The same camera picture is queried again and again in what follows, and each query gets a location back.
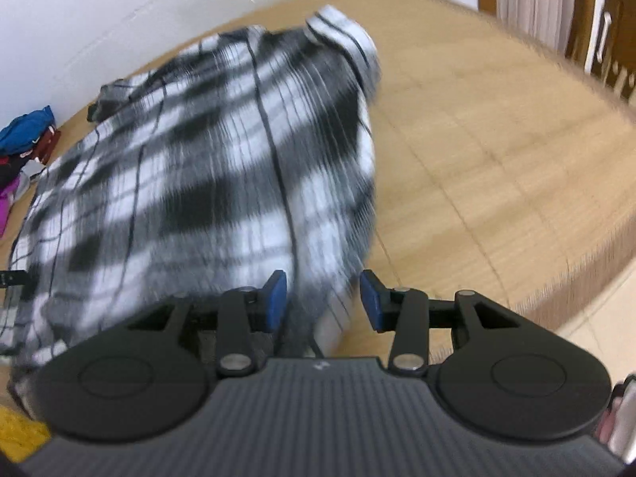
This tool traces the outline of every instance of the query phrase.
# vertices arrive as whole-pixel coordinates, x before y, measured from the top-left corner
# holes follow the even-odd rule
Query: blue cloth
[[[49,106],[14,118],[0,131],[0,155],[20,154],[32,149],[40,135],[53,124],[55,117]]]

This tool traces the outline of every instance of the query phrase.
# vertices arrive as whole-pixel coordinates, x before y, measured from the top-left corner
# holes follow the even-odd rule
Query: pile of clothes
[[[30,276],[0,309],[13,396],[26,406],[37,368],[139,310],[274,270],[287,308],[276,335],[253,334],[257,360],[334,350],[373,238],[379,78],[369,35],[327,6],[105,85],[95,129],[45,170],[12,249],[9,268]]]
[[[44,170],[59,139],[49,106],[17,117],[0,131],[0,237],[11,206]]]

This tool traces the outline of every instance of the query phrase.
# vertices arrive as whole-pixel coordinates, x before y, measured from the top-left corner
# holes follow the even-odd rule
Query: ridged gray surface
[[[54,438],[22,466],[33,477],[609,477],[622,463],[587,436],[542,447],[483,438],[423,382],[374,359],[272,359],[258,375],[222,382],[197,415],[158,438]]]

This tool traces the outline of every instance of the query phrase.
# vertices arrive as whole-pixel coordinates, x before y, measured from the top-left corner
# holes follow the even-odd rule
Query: yellow object
[[[23,461],[50,437],[46,425],[0,406],[0,450],[11,461]]]

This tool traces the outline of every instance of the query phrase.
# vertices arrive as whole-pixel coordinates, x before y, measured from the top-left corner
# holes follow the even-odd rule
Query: pink clothing
[[[20,184],[20,177],[16,177],[2,191],[0,191],[0,237],[4,235],[6,223],[9,220],[9,210],[14,203],[14,192]]]

